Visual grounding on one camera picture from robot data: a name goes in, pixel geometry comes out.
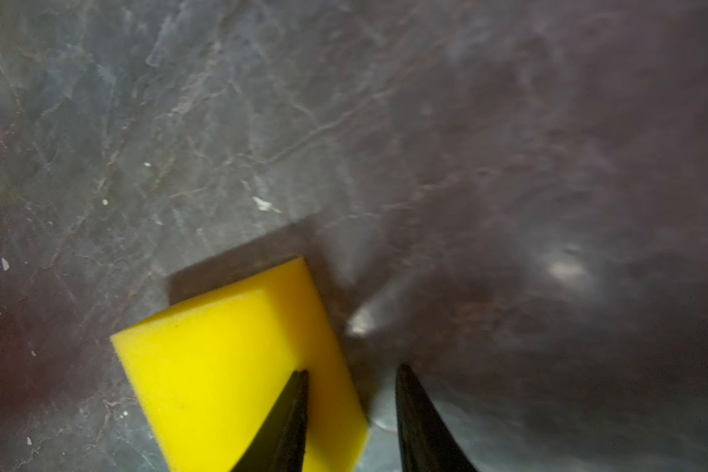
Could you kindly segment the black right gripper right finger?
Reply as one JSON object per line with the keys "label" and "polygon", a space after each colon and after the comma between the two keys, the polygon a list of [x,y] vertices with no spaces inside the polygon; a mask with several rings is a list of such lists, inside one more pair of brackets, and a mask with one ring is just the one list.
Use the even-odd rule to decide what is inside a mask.
{"label": "black right gripper right finger", "polygon": [[395,404],[403,471],[477,472],[407,364],[396,372]]}

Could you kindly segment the bright yellow square sponge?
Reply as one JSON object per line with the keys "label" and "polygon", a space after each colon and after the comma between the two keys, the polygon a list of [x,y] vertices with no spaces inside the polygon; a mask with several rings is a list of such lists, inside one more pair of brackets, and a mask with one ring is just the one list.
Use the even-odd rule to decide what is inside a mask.
{"label": "bright yellow square sponge", "polygon": [[294,372],[310,377],[304,467],[352,471],[368,421],[310,269],[294,259],[114,334],[172,471],[227,471]]}

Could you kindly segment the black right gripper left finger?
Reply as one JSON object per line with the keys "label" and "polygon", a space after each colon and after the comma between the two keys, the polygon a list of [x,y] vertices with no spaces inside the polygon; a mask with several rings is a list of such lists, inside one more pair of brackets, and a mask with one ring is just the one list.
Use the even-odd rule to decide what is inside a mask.
{"label": "black right gripper left finger", "polygon": [[232,472],[301,472],[306,452],[310,378],[290,376],[259,432]]}

